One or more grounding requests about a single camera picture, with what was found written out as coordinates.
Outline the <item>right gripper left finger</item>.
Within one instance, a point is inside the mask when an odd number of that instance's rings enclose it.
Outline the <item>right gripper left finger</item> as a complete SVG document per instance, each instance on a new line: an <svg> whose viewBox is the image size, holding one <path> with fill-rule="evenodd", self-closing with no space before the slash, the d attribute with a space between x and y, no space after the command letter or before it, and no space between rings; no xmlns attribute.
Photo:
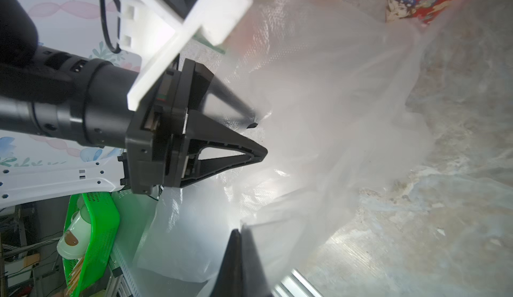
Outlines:
<svg viewBox="0 0 513 297"><path fill-rule="evenodd" d="M228 240L211 297L242 297L242 295L242 238L239 230L233 230Z"/></svg>

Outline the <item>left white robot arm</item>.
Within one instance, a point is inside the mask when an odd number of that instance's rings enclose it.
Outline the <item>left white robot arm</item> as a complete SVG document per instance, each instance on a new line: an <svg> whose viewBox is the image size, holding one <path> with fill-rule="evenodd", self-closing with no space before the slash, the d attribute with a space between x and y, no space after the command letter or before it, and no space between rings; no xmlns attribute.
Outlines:
<svg viewBox="0 0 513 297"><path fill-rule="evenodd" d="M113 0L113 53L141 56L139 72L39 45L36 26L17 0L1 0L1 129L123 154L59 170L1 166L1 207L129 187L184 188L259 163L267 149L204 112L211 94L257 126L255 112L203 65L181 61L196 34L220 45L253 0ZM106 18L106 0L100 17Z"/></svg>

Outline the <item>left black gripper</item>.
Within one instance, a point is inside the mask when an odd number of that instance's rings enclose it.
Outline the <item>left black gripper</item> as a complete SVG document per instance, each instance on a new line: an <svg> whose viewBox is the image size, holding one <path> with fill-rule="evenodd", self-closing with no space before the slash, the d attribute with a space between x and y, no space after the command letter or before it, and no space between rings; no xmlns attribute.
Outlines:
<svg viewBox="0 0 513 297"><path fill-rule="evenodd" d="M127 182L133 193L148 195L155 186L184 188L260 163L267 149L231 130L257 126L248 103L203 64L185 59L181 70L164 71L134 113L126 132Z"/></svg>

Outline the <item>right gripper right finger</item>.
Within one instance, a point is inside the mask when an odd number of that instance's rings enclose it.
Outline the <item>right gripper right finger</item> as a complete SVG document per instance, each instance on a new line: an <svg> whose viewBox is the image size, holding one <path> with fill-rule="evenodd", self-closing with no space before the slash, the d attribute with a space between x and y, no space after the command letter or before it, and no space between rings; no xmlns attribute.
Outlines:
<svg viewBox="0 0 513 297"><path fill-rule="evenodd" d="M256 246L251 229L243 226L241 229L243 296L272 296Z"/></svg>

